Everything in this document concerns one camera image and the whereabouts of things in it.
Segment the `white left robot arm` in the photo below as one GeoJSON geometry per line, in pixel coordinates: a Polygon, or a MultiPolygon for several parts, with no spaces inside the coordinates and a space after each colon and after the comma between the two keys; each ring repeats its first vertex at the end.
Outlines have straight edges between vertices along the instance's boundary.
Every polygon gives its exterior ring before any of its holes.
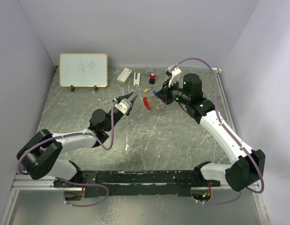
{"type": "Polygon", "coordinates": [[[16,155],[18,172],[34,180],[52,176],[64,179],[71,187],[79,186],[83,171],[73,161],[59,159],[60,154],[95,147],[110,150],[116,124],[130,114],[136,100],[131,96],[129,93],[113,99],[109,112],[96,109],[84,130],[63,134],[51,133],[47,129],[38,131],[16,155]]]}

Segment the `metal key organizer red handle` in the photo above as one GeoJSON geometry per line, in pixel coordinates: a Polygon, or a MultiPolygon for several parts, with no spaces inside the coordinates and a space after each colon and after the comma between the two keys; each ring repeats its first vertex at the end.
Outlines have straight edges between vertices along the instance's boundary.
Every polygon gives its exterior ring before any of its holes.
{"type": "Polygon", "coordinates": [[[164,103],[156,96],[150,96],[143,97],[143,104],[149,111],[160,111],[164,103]]]}

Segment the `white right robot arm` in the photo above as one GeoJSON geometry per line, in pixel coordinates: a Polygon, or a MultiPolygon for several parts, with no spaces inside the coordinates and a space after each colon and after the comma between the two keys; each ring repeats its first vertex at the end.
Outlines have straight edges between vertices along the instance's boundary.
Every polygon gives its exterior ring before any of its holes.
{"type": "Polygon", "coordinates": [[[155,93],[166,105],[172,102],[184,105],[187,114],[204,127],[219,143],[229,158],[230,164],[211,162],[201,164],[194,174],[194,182],[205,186],[209,180],[226,182],[234,191],[240,192],[257,181],[263,181],[266,156],[262,150],[253,150],[240,139],[224,121],[212,101],[203,96],[202,81],[197,74],[186,74],[183,87],[171,84],[171,79],[163,83],[155,93]]]}

